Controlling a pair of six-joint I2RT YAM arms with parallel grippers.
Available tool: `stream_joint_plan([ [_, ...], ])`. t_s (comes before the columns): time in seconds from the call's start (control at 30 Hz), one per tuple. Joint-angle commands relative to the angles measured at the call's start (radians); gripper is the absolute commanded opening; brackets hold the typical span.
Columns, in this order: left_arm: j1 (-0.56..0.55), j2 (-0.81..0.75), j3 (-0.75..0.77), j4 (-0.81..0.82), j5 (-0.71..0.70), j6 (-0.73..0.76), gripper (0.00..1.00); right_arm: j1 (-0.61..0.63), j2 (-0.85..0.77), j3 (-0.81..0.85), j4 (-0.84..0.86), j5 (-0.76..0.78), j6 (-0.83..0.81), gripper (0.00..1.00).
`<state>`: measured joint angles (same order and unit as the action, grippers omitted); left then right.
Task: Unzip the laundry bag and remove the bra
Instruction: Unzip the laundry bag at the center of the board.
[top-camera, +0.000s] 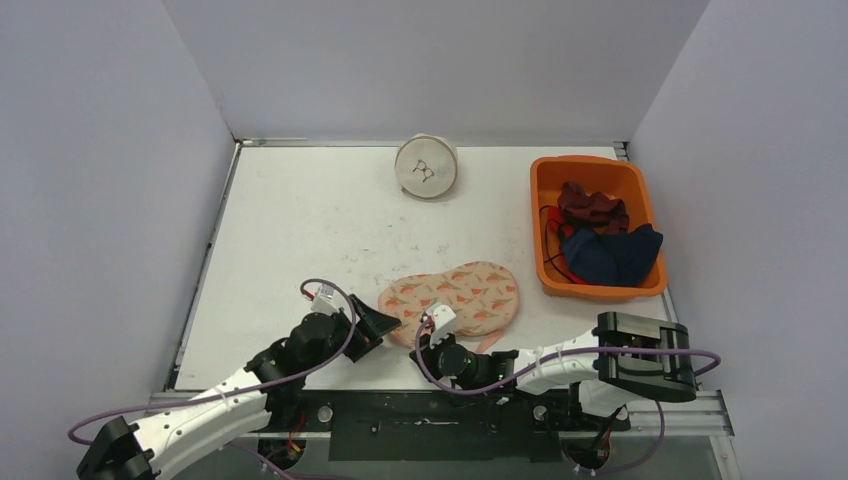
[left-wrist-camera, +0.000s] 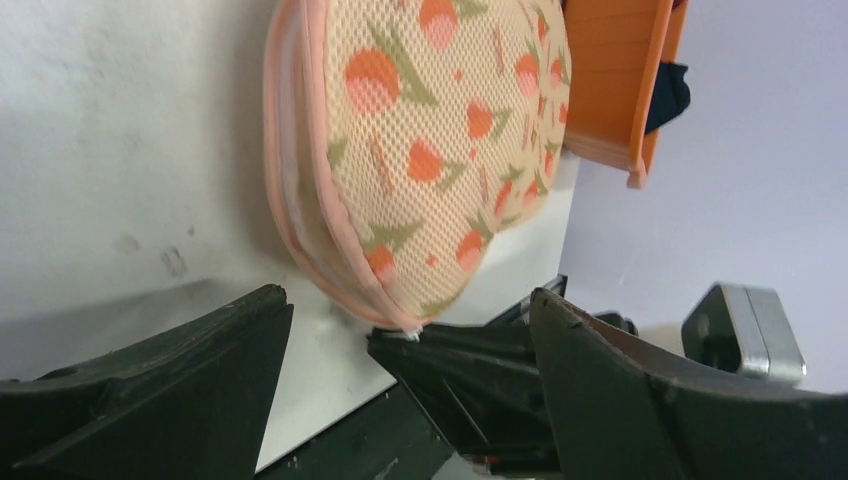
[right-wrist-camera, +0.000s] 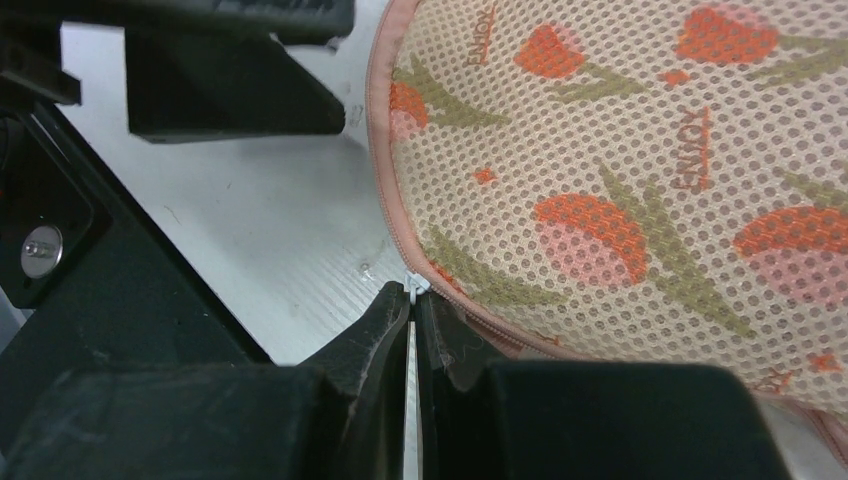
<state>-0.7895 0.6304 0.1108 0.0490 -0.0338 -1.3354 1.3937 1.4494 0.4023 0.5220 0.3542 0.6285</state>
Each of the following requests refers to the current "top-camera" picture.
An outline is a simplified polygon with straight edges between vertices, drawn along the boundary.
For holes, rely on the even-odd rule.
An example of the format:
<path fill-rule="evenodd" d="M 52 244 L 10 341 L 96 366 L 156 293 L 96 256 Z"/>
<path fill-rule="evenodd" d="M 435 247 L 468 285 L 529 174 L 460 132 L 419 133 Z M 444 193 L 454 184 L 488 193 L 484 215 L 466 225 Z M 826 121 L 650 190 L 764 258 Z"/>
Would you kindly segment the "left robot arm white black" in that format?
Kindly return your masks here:
<path fill-rule="evenodd" d="M 243 434 L 282 431 L 298 417 L 306 377 L 344 355 L 356 362 L 398 329 L 398 318 L 350 296 L 333 308 L 315 298 L 291 333 L 185 404 L 104 424 L 76 468 L 80 479 L 171 479 Z"/>

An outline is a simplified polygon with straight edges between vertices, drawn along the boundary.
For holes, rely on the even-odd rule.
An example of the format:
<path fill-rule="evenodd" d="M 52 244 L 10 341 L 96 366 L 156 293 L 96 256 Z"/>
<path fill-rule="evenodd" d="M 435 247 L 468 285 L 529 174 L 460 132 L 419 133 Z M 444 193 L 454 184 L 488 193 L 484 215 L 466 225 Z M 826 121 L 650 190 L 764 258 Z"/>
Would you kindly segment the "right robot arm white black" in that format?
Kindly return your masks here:
<path fill-rule="evenodd" d="M 628 403 L 647 399 L 686 403 L 696 397 L 689 332 L 679 323 L 604 312 L 574 338 L 530 349 L 474 353 L 423 321 L 410 354 L 423 376 L 457 396 L 541 396 L 571 392 L 568 421 L 588 429 Z"/>

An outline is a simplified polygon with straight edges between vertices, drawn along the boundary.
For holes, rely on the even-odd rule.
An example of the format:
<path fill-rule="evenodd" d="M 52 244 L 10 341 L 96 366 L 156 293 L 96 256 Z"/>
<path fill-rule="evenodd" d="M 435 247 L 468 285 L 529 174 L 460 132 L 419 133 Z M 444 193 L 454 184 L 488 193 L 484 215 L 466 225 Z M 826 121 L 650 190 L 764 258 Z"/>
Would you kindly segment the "floral mesh laundry bag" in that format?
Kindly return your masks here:
<path fill-rule="evenodd" d="M 398 318 L 395 343 L 413 347 L 420 317 L 437 303 L 457 315 L 453 333 L 484 353 L 501 338 L 517 315 L 518 283 L 506 267 L 488 261 L 462 264 L 440 273 L 415 274 L 392 282 L 378 296 L 378 310 Z"/>

